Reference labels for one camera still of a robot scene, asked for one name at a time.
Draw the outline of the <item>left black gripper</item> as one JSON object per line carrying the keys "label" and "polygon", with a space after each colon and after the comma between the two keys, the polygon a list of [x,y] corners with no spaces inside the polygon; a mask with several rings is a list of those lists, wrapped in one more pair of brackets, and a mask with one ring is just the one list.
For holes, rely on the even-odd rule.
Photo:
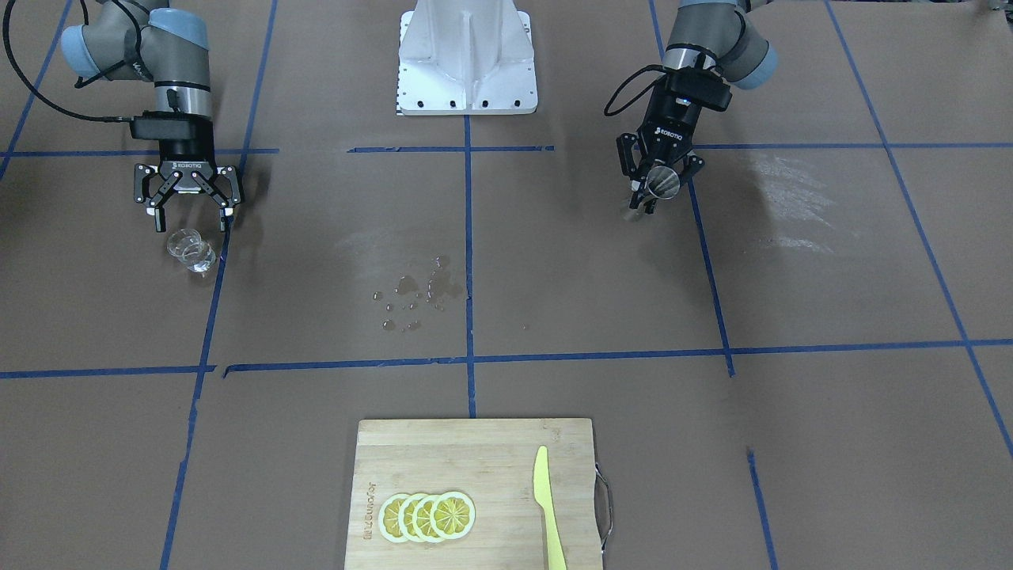
{"label": "left black gripper", "polygon": [[673,167],[684,185],[705,166],[705,160],[693,150],[693,135],[702,108],[677,97],[666,88],[654,88],[638,135],[623,133],[617,137],[617,151],[623,176],[631,181],[637,197],[647,197],[649,169],[656,165]]}

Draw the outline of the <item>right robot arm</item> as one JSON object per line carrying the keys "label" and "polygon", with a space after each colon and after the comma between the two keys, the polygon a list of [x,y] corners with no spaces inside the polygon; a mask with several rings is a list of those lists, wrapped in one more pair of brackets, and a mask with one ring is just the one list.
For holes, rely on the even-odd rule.
{"label": "right robot arm", "polygon": [[167,1],[102,1],[97,21],[66,28],[60,47],[78,87],[99,80],[155,87],[155,108],[129,119],[131,137],[158,144],[159,162],[134,168],[134,200],[155,230],[166,230],[165,203],[177,194],[209,197],[225,230],[244,196],[236,167],[216,163],[205,21]]}

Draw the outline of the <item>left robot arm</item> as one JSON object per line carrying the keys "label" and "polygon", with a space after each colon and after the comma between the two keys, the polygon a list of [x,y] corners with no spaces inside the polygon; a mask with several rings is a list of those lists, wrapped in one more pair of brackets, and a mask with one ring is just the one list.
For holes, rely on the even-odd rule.
{"label": "left robot arm", "polygon": [[749,21],[752,9],[749,1],[681,1],[661,64],[638,70],[656,77],[643,90],[643,123],[617,137],[630,210],[651,215],[705,166],[693,147],[702,109],[725,112],[732,87],[757,88],[775,72],[778,55]]}

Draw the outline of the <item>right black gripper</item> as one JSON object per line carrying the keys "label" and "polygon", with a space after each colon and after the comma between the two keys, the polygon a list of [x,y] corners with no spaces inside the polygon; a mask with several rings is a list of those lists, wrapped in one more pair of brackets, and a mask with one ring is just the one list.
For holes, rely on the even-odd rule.
{"label": "right black gripper", "polygon": [[244,202],[236,166],[217,167],[214,137],[159,139],[159,166],[135,165],[134,198],[154,218],[156,232],[166,231],[164,205],[174,192],[203,194],[218,207],[218,230],[227,232],[235,208]]}

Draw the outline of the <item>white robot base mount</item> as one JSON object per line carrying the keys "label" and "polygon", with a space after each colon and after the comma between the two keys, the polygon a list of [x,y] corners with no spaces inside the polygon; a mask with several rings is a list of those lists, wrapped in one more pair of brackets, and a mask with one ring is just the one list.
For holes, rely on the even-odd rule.
{"label": "white robot base mount", "polygon": [[513,1],[419,1],[399,32],[398,115],[537,110],[531,18]]}

